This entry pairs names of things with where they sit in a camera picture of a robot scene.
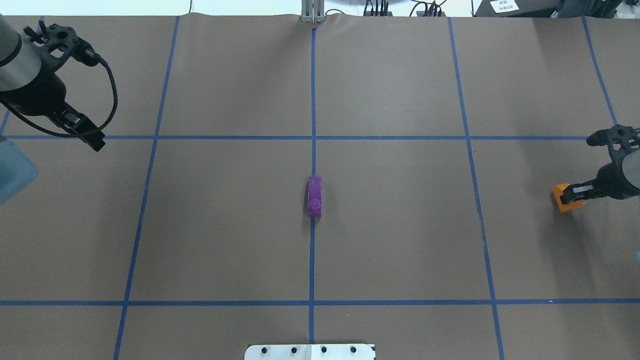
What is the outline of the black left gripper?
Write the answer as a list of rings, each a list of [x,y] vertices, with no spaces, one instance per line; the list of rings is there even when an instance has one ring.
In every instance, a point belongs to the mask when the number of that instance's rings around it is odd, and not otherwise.
[[[74,28],[57,23],[39,30],[27,26],[22,32],[7,21],[1,28],[1,102],[16,116],[45,116],[78,137],[95,152],[102,150],[105,133],[82,112],[66,102],[67,88],[57,71],[69,59],[94,67],[102,57]]]

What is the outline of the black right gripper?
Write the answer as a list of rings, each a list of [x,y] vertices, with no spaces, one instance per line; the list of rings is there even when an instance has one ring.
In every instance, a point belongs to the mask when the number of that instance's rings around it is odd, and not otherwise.
[[[610,163],[602,166],[594,180],[570,184],[564,191],[563,203],[580,199],[630,199],[639,189],[639,129],[613,125],[586,139],[588,146],[606,146]]]

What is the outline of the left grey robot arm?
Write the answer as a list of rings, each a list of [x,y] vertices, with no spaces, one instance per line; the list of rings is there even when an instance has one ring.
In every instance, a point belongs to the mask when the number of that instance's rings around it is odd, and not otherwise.
[[[17,30],[2,16],[1,22],[1,104],[25,125],[62,139],[80,139],[98,152],[105,146],[105,128],[119,104],[115,76],[108,62],[74,28],[38,21],[38,29]],[[112,91],[112,107],[101,125],[73,108],[67,88],[57,71],[69,59],[88,67],[105,68]]]

